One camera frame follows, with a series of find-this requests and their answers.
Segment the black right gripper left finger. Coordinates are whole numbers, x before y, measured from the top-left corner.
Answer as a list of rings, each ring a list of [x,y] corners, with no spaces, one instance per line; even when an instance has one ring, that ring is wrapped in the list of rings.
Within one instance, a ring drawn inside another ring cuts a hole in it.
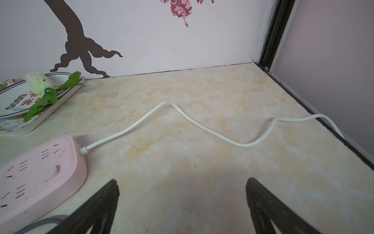
[[[109,234],[114,222],[119,195],[117,181],[110,180],[49,233]]]

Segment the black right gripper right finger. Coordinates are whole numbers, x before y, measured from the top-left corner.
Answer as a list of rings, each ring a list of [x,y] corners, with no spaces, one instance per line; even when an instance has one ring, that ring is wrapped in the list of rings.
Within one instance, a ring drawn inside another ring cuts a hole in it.
[[[251,177],[246,183],[246,200],[257,234],[319,234],[316,228],[293,212],[258,180]]]

